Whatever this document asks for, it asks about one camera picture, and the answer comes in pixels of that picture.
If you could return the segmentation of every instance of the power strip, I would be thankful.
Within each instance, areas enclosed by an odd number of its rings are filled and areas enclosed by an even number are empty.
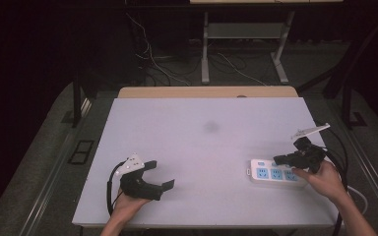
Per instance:
[[[254,183],[269,187],[303,188],[308,184],[304,179],[293,174],[290,166],[276,165],[274,161],[267,159],[252,159],[247,174]]]

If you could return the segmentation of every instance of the gray carpet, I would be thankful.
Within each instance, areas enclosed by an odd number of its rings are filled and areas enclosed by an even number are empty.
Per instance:
[[[258,86],[259,83],[245,78],[225,63],[216,53],[227,56],[240,71],[254,77],[267,85],[276,86],[280,82],[273,68],[269,53],[276,47],[271,42],[259,42],[250,47],[232,48],[225,45],[211,46],[210,86]],[[291,86],[299,86],[320,75],[334,66],[347,50],[346,43],[295,43],[288,44],[282,62]],[[200,86],[199,51],[185,60],[160,59],[167,73],[178,73],[175,79],[189,82],[192,86]],[[146,85],[168,85],[166,76],[156,69],[150,69]],[[170,80],[172,86],[185,86],[175,79]],[[368,183],[356,161],[356,153],[344,131],[344,125],[339,122],[340,100],[326,100],[321,95],[321,83],[303,94],[305,101],[316,121],[330,123],[332,130],[344,142],[349,155],[348,181],[351,186],[360,191],[368,200],[369,207],[365,214],[368,221],[378,232],[378,198]],[[71,223],[76,204],[80,197],[88,171],[92,164],[97,143],[103,131],[112,99],[118,91],[101,90],[97,99],[91,101],[92,106],[78,128],[72,129],[71,124],[62,123],[66,114],[71,112],[72,88],[68,86],[54,102],[40,131],[26,153],[22,164],[17,170],[11,184],[0,200],[0,235],[98,235],[100,229],[81,229]],[[368,107],[364,99],[354,93],[352,110],[359,112],[367,126],[355,127],[350,131],[357,138],[367,156],[370,157],[378,171],[378,118]],[[326,146],[342,153],[340,143],[329,132],[322,133]],[[67,163],[79,141],[93,141],[88,161],[83,165]],[[364,207],[357,195],[353,195],[356,204]],[[39,200],[44,200],[40,210],[35,206]],[[301,228],[293,235],[331,235],[333,228]],[[279,235],[287,235],[290,229],[275,230]]]

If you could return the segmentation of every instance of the table surface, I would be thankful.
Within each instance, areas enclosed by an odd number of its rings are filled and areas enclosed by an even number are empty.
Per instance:
[[[119,98],[297,97],[293,87],[143,87],[123,88]]]
[[[218,96],[220,90],[240,88],[208,89],[216,90],[214,96]],[[139,94],[149,91],[126,88],[119,97],[126,90]],[[157,168],[145,172],[147,182],[161,184],[175,179],[175,187],[160,201],[145,205],[129,227],[334,225],[337,209],[310,186],[300,190],[264,188],[246,175],[250,159],[272,159],[295,151],[290,136],[314,126],[300,97],[117,98],[73,223],[104,225],[109,218],[105,202],[109,174],[113,166],[136,152],[144,161],[157,160]],[[323,145],[319,134],[309,139]],[[118,186],[116,177],[113,189]]]

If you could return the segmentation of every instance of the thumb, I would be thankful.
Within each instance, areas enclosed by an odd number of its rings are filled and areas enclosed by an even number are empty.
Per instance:
[[[308,180],[309,176],[311,175],[310,173],[304,171],[303,169],[299,169],[299,168],[292,168],[292,172],[293,174],[305,179],[305,180]]]

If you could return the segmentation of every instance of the dark background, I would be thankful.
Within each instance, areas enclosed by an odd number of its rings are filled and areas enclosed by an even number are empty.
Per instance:
[[[378,0],[346,2],[340,8],[297,10],[289,40],[354,43],[365,37],[378,19]],[[74,6],[86,2],[64,3]],[[266,20],[279,14],[266,10],[260,15],[250,10],[221,13],[217,19],[255,21],[259,16]],[[185,52],[186,39],[202,36],[202,12],[146,11],[139,17],[153,43],[171,53]],[[141,82],[144,74],[134,56],[134,50],[140,47],[139,38],[131,36],[130,30],[119,9],[61,8],[49,0],[0,1],[0,196],[53,101],[76,75],[90,97],[101,88],[119,89]],[[378,32],[350,77],[378,113]]]

